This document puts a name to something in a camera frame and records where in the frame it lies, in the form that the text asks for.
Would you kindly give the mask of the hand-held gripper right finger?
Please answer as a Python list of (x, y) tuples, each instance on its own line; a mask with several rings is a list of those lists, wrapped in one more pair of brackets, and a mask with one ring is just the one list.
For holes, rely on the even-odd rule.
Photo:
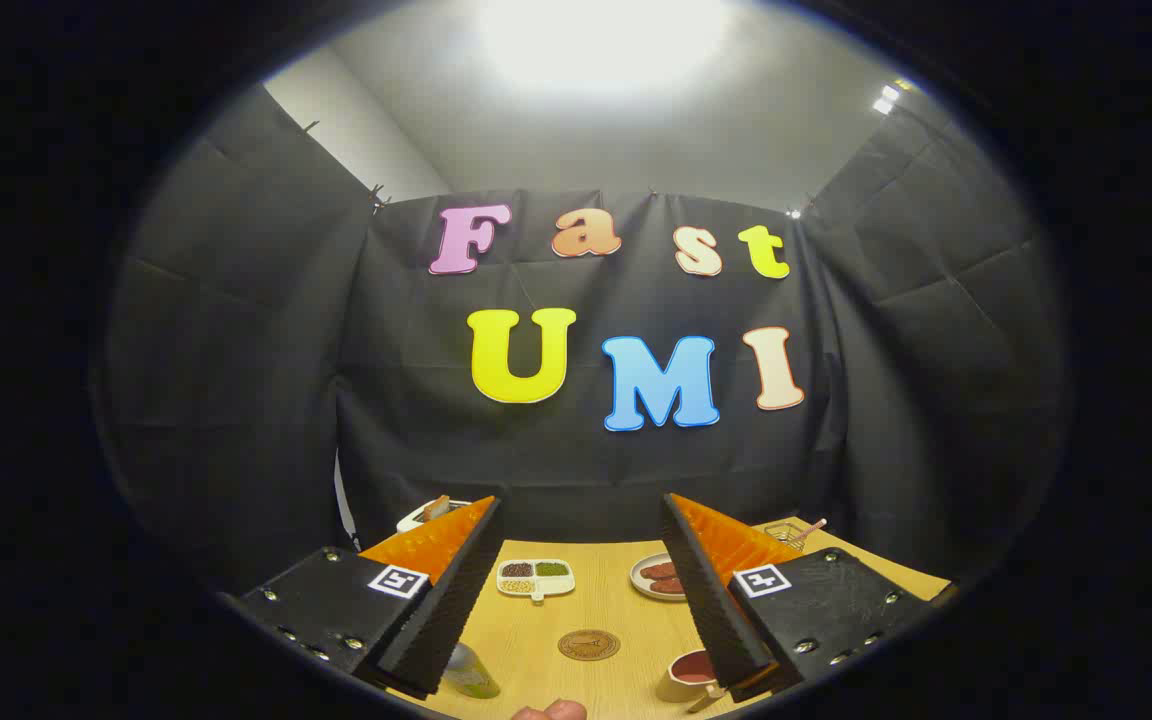
[(660, 537), (732, 702), (832, 679), (934, 607), (844, 548), (799, 552), (676, 493), (660, 501)]

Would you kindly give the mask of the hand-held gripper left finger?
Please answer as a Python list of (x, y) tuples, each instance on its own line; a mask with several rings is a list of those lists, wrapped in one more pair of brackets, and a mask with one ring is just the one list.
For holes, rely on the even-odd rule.
[(502, 518), (484, 497), (362, 552), (314, 550), (221, 601), (308, 664), (425, 700), (494, 569)]

